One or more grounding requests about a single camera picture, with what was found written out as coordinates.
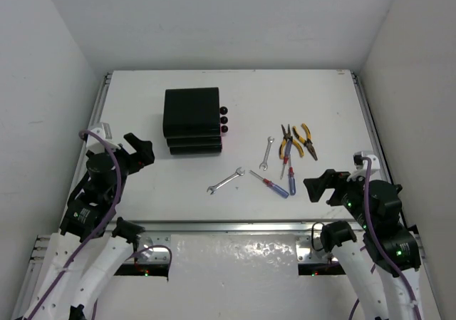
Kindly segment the blue screwdriver red collar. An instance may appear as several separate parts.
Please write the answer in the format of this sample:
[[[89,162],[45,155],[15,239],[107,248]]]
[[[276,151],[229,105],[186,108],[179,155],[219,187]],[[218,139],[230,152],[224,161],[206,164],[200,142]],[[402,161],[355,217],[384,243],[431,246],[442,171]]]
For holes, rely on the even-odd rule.
[[[261,180],[270,190],[274,191],[277,195],[281,196],[282,198],[286,199],[289,197],[289,193],[280,187],[279,185],[273,183],[271,180],[263,178],[259,174],[255,173],[253,170],[249,171],[254,177]]]

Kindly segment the purple screwdriver thin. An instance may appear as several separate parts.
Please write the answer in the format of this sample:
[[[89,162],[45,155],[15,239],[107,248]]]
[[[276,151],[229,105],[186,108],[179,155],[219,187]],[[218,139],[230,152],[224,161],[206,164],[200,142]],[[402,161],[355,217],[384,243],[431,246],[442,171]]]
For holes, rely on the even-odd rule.
[[[286,168],[286,165],[289,160],[291,145],[292,145],[292,138],[289,135],[285,135],[282,140],[282,143],[280,146],[280,151],[279,151],[279,157],[282,160],[282,170],[281,170],[280,179],[282,179],[284,176],[285,168]]]

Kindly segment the small silver wrench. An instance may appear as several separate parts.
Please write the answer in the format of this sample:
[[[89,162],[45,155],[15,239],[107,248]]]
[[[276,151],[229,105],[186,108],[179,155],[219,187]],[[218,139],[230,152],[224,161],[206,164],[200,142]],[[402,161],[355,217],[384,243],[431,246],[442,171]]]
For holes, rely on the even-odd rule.
[[[265,153],[264,153],[263,160],[262,160],[262,162],[259,165],[259,169],[260,170],[266,171],[268,169],[269,153],[271,151],[271,147],[272,147],[272,143],[273,142],[274,142],[274,138],[269,136],[267,138],[267,146],[266,146],[266,150],[265,150]]]

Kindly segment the large silver wrench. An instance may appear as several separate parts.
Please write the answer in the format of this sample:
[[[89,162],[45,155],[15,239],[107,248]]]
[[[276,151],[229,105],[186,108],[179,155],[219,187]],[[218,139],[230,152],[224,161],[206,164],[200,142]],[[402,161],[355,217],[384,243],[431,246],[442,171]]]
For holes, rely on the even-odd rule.
[[[216,185],[211,185],[207,188],[207,192],[209,192],[211,195],[213,195],[219,188],[223,187],[227,183],[231,182],[233,179],[237,177],[241,177],[245,174],[245,170],[243,170],[241,167],[238,167],[233,174],[231,174],[229,177],[226,177],[223,179],[221,182],[218,182]]]

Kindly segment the pink top drawer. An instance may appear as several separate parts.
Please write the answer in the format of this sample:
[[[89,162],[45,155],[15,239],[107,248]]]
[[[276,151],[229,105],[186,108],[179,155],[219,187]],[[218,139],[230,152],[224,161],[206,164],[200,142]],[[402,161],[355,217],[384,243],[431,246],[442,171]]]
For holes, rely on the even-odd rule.
[[[220,109],[219,109],[220,113],[222,115],[226,115],[228,113],[228,108],[225,107],[225,106],[222,106]]]

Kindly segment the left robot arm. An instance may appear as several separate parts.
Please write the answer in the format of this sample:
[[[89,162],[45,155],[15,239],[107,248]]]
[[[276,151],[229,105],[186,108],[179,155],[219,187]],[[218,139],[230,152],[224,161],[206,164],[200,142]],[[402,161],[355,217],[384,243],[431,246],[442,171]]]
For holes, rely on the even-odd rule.
[[[144,227],[118,217],[106,241],[103,235],[115,219],[127,178],[154,163],[152,143],[127,133],[134,150],[129,153],[92,130],[79,136],[100,147],[87,150],[86,172],[68,197],[59,231],[51,235],[48,269],[22,319],[86,319],[111,277],[138,254]]]

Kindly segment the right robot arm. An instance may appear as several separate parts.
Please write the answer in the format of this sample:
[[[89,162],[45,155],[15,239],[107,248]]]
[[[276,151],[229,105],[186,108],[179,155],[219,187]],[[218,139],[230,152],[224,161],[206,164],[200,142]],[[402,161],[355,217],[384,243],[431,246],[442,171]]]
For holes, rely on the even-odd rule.
[[[304,179],[311,202],[332,189],[327,205],[345,207],[363,228],[364,247],[374,268],[361,267],[361,257],[354,252],[356,236],[346,221],[323,226],[323,250],[340,262],[367,319],[421,319],[420,250],[415,236],[400,223],[402,187],[369,177],[369,172],[352,178],[349,172],[328,169],[320,177]],[[380,277],[379,287],[373,270]]]

